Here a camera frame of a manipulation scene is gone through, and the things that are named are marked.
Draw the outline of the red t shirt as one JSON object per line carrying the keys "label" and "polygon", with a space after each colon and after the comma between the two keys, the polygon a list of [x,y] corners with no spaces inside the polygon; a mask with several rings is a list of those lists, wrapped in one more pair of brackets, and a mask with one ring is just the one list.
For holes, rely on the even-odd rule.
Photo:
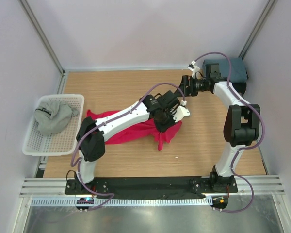
{"label": "red t shirt", "polygon": [[[85,118],[80,126],[76,140],[79,141],[90,129],[92,129],[95,124],[94,121],[100,118],[112,117],[117,114],[118,111],[107,111],[101,114],[95,114],[90,110],[87,111],[87,118]],[[158,150],[163,149],[163,144],[170,143],[172,138],[180,130],[182,122],[177,122],[172,127],[168,128],[165,132],[159,132],[155,126],[154,120],[150,119],[146,122],[141,122],[135,124],[129,128],[120,131],[119,133],[112,136],[106,142],[99,142],[97,145],[89,146],[89,149],[94,150],[94,154],[97,156],[102,156],[105,153],[106,144],[123,144],[129,141],[133,141],[139,138],[147,137],[149,135],[154,136],[155,141],[158,142]]]}

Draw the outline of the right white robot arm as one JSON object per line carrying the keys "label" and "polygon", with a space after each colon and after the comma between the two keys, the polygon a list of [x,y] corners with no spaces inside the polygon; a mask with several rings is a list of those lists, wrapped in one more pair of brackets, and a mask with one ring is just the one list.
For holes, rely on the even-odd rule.
{"label": "right white robot arm", "polygon": [[236,92],[231,82],[222,77],[218,64],[207,65],[206,77],[197,78],[199,67],[191,64],[192,75],[184,75],[175,92],[177,96],[193,97],[199,92],[210,91],[227,108],[223,128],[226,146],[219,162],[214,165],[209,178],[203,180],[209,192],[226,192],[236,187],[234,166],[243,151],[248,149],[259,137],[260,106],[250,104]]}

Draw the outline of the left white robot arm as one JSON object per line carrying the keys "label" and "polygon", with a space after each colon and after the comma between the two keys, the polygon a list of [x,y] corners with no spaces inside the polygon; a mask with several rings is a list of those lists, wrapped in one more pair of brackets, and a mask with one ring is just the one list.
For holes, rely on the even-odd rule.
{"label": "left white robot arm", "polygon": [[65,193],[96,194],[94,172],[106,152],[106,144],[121,144],[151,134],[162,150],[163,143],[170,142],[179,131],[181,113],[186,111],[186,101],[179,97],[184,97],[179,90],[155,96],[147,93],[122,111],[86,117],[76,135],[77,145],[70,162],[77,171],[74,179],[67,180]]}

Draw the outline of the folded black t shirt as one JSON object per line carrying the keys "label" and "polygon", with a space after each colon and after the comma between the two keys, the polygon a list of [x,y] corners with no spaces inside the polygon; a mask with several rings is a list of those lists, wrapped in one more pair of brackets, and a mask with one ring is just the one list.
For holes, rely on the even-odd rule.
{"label": "folded black t shirt", "polygon": [[234,89],[241,94],[246,92],[247,83],[232,83]]}

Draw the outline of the folded blue t shirt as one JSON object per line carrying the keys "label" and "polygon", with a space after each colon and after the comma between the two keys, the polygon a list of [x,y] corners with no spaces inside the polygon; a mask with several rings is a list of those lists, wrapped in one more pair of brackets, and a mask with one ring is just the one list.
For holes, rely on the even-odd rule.
{"label": "folded blue t shirt", "polygon": [[[231,75],[230,82],[232,83],[246,83],[247,71],[244,61],[241,58],[230,58]],[[229,63],[224,59],[205,59],[203,62],[203,69],[206,69],[208,64],[219,64],[219,70],[223,77],[227,77],[229,73]]]}

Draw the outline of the white perforated plastic basket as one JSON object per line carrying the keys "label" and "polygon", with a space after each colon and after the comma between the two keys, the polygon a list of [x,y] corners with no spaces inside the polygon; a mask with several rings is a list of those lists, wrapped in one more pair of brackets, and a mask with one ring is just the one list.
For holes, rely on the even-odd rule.
{"label": "white perforated plastic basket", "polygon": [[42,96],[33,112],[22,152],[31,156],[71,154],[77,144],[84,101],[80,94]]}

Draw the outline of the grey t shirt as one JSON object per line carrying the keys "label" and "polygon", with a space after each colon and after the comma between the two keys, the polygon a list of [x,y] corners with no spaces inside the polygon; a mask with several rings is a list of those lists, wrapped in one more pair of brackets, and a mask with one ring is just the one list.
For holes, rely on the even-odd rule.
{"label": "grey t shirt", "polygon": [[34,111],[34,118],[38,123],[37,130],[42,135],[58,134],[79,113],[77,108],[62,101],[41,102]]}

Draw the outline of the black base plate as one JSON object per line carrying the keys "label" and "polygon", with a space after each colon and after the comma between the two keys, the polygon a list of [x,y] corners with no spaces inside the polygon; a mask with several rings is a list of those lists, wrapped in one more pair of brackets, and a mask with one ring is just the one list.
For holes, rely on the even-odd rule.
{"label": "black base plate", "polygon": [[237,193],[233,176],[219,178],[216,183],[209,177],[118,177],[94,178],[86,185],[98,193],[114,193],[119,200],[182,200],[201,199],[210,193]]}

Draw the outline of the right aluminium frame post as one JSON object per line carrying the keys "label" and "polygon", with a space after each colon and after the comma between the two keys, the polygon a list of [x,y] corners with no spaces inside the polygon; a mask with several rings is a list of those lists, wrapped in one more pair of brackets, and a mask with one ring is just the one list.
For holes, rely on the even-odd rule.
{"label": "right aluminium frame post", "polygon": [[278,2],[278,0],[268,0],[266,2],[266,4],[263,7],[257,21],[254,24],[253,29],[251,30],[251,32],[250,32],[250,34],[245,42],[241,52],[239,53],[239,58],[241,58],[242,60],[245,59],[249,49],[251,48],[254,41],[258,37],[260,31],[262,30],[265,22],[267,21],[268,17],[270,16],[271,12],[275,8],[277,2]]}

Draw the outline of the aluminium frame post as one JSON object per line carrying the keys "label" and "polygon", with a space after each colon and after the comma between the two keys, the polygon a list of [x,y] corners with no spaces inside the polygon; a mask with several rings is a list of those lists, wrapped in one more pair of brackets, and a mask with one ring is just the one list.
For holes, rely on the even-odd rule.
{"label": "aluminium frame post", "polygon": [[277,2],[278,2],[278,0],[268,0],[266,2],[266,4],[263,7],[257,21],[254,24],[253,29],[251,30],[251,32],[250,32],[250,34],[245,42],[241,52],[239,53],[239,58],[241,58],[242,60],[245,59],[249,49],[251,48],[254,41],[258,37],[260,31],[262,30],[265,22],[267,21],[268,17],[270,16],[271,12],[275,8]]}
{"label": "aluminium frame post", "polygon": [[63,69],[57,55],[55,54],[54,49],[52,48],[49,40],[47,39],[40,23],[38,22],[38,19],[36,18],[32,8],[30,7],[28,1],[27,0],[19,0],[18,2],[22,6],[26,16],[28,17],[29,21],[31,22],[34,30],[36,31],[38,37],[40,38],[43,46],[45,47],[47,53],[51,57],[53,63],[55,64],[56,68],[58,69],[59,73],[63,76],[65,73],[65,70]]}

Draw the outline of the left aluminium frame post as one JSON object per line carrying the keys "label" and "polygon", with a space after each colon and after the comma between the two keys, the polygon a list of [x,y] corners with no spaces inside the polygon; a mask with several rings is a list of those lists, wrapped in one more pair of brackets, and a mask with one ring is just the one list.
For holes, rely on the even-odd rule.
{"label": "left aluminium frame post", "polygon": [[38,22],[38,19],[36,18],[32,8],[30,7],[28,1],[27,0],[19,0],[18,2],[22,6],[26,16],[28,17],[29,21],[31,22],[34,30],[36,31],[38,37],[40,38],[43,46],[45,47],[47,53],[51,57],[53,63],[55,64],[56,68],[58,69],[59,73],[63,76],[65,73],[65,70],[63,69],[57,55],[55,54],[54,49],[52,48],[49,40],[47,39],[40,23]]}

